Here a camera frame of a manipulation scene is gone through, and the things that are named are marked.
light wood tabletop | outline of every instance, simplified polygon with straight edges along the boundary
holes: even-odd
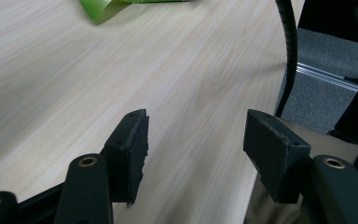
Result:
[[[77,0],[0,0],[0,190],[21,202],[61,183],[145,108],[145,176],[115,223],[242,223],[256,176],[246,112],[273,113],[285,71],[275,1],[119,9],[95,23]]]

wood grain surface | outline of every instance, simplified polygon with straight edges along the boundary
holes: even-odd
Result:
[[[59,184],[146,108],[145,176],[135,205],[114,203],[115,223],[242,223],[256,176],[246,112],[273,112],[285,70],[275,2],[115,13],[95,23],[76,0],[0,0],[0,190],[21,202]]]

green plastic wrapper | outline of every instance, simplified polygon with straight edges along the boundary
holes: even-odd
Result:
[[[81,6],[92,20],[98,20],[106,7],[117,0],[79,0]],[[186,2],[187,0],[120,0],[126,3],[158,3],[158,2]]]

green packet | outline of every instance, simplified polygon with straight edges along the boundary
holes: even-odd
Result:
[[[97,20],[106,7],[116,0],[79,0],[81,6],[92,20]],[[158,3],[158,2],[185,2],[187,0],[120,0],[127,3]]]

gray carpet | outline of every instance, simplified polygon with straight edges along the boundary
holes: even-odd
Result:
[[[342,77],[358,77],[358,43],[298,29],[298,62]],[[297,73],[282,117],[327,133],[345,111],[355,91]]]

